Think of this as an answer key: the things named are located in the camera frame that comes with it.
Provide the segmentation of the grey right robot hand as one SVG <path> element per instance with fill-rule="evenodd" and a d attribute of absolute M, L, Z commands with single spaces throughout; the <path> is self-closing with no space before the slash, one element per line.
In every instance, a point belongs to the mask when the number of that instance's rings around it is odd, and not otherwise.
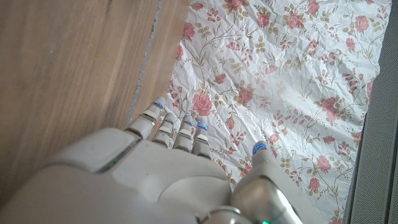
<path fill-rule="evenodd" d="M 205 123 L 161 117 L 158 97 L 126 129 L 101 129 L 52 156 L 1 209 L 2 223 L 320 223 L 264 141 L 230 186 Z"/>

